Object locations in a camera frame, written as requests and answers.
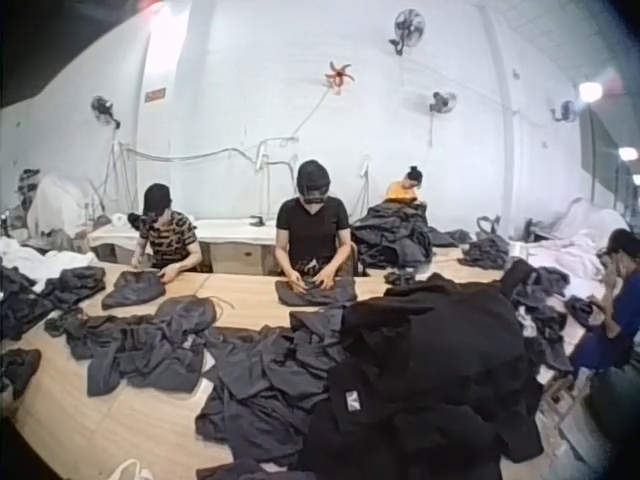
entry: light fixture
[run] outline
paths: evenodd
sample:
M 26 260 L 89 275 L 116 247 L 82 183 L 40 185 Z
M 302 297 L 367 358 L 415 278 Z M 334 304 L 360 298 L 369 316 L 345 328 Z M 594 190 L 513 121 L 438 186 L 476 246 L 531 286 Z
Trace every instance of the light fixture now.
M 618 149 L 618 155 L 620 155 L 620 159 L 625 162 L 631 162 L 632 160 L 638 159 L 638 151 L 635 148 L 631 147 L 621 147 Z
M 578 87 L 580 100 L 584 103 L 597 102 L 602 98 L 602 85 L 597 82 L 584 82 Z

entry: wall sign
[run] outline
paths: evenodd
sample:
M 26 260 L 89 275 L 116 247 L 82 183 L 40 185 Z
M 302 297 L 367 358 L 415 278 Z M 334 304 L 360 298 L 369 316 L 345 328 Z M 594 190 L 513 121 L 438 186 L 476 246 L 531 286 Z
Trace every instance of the wall sign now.
M 155 102 L 156 100 L 162 100 L 167 96 L 166 88 L 158 88 L 157 90 L 151 90 L 144 94 L 144 103 Z

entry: blue shirt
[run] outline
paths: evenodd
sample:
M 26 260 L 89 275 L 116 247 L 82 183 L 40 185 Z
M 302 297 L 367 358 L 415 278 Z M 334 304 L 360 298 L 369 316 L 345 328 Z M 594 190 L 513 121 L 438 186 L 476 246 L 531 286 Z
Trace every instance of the blue shirt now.
M 603 370 L 612 367 L 640 330 L 640 272 L 633 273 L 613 301 L 613 321 L 620 333 L 607 337 L 604 326 L 587 332 L 571 355 L 574 368 Z

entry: woman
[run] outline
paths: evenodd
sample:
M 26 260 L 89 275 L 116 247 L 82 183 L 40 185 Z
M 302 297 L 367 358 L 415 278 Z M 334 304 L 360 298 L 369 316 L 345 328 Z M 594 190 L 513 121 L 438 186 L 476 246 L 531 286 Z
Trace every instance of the woman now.
M 405 202 L 415 202 L 418 199 L 416 188 L 422 185 L 422 172 L 418 167 L 413 166 L 404 176 L 402 181 L 393 182 L 387 188 L 386 200 L 400 200 Z
M 303 276 L 322 289 L 333 286 L 351 255 L 349 216 L 342 200 L 329 196 L 329 172 L 317 160 L 298 169 L 298 197 L 285 201 L 276 220 L 275 257 L 293 291 L 303 293 Z
M 202 251 L 195 228 L 186 215 L 171 209 L 169 187 L 154 183 L 144 192 L 140 237 L 131 261 L 140 268 L 142 256 L 151 243 L 152 268 L 160 270 L 163 283 L 170 283 L 180 272 L 194 271 L 202 262 Z
M 640 239 L 628 230 L 615 230 L 606 254 L 611 261 L 604 278 L 604 297 L 590 299 L 604 313 L 604 320 L 576 346 L 571 355 L 576 370 L 604 370 L 626 363 L 640 329 Z M 615 295 L 618 278 L 622 288 Z

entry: white bag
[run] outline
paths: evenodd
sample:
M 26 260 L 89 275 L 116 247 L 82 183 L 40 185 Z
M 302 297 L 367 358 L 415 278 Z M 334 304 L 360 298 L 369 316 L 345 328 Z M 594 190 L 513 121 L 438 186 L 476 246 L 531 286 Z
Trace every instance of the white bag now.
M 116 471 L 109 477 L 109 480 L 120 480 L 122 476 L 122 472 L 124 472 L 125 468 L 129 465 L 136 465 L 136 472 L 134 474 L 133 480 L 153 480 L 153 474 L 147 470 L 146 468 L 140 467 L 140 462 L 134 458 L 131 458 L 116 468 Z

